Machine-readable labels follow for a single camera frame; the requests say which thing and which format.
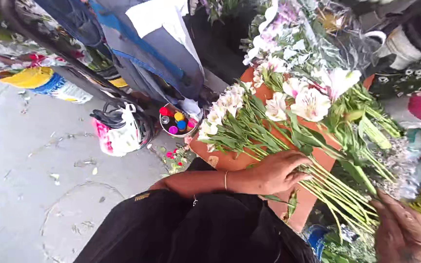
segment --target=blue cap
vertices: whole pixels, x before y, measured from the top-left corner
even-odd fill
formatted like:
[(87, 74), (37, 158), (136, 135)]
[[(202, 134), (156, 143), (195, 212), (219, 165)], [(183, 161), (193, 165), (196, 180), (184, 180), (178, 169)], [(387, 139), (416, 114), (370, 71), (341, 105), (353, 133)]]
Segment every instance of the blue cap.
[(178, 126), (178, 128), (180, 130), (184, 130), (186, 128), (186, 122), (185, 121), (179, 121), (176, 123), (176, 126)]

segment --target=red cap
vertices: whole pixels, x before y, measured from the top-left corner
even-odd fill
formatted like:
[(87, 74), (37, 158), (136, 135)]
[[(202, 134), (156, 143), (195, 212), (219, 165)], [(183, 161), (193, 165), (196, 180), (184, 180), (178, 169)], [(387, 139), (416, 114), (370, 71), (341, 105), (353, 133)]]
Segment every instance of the red cap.
[(160, 108), (159, 112), (163, 116), (173, 117), (173, 112), (165, 107)]

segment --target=wrist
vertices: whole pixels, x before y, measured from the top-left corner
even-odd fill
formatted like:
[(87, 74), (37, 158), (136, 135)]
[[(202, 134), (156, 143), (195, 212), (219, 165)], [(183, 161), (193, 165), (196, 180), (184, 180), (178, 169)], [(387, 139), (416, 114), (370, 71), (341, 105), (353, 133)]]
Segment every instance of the wrist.
[(249, 178), (246, 170), (229, 171), (226, 178), (226, 190), (234, 193), (251, 193)]

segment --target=purple cap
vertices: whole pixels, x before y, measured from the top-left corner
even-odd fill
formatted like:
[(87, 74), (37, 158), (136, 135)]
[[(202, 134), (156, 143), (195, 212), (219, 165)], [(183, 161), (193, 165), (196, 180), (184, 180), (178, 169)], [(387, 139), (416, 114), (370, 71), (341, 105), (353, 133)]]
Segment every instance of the purple cap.
[(177, 134), (178, 128), (176, 128), (176, 126), (172, 126), (168, 129), (168, 132), (171, 133), (171, 134)]

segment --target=gray pavement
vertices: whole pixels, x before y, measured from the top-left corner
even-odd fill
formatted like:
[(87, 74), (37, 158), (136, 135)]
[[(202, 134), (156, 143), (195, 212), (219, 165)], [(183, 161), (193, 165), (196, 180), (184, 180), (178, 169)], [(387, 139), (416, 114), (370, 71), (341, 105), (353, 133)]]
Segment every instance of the gray pavement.
[[(159, 180), (165, 166), (147, 149), (123, 158), (101, 152), (89, 116), (101, 101), (28, 93), (25, 105), (18, 91), (0, 83), (0, 263), (69, 263), (110, 209)], [(153, 141), (175, 143), (164, 132)], [(96, 164), (74, 166), (84, 160)]]

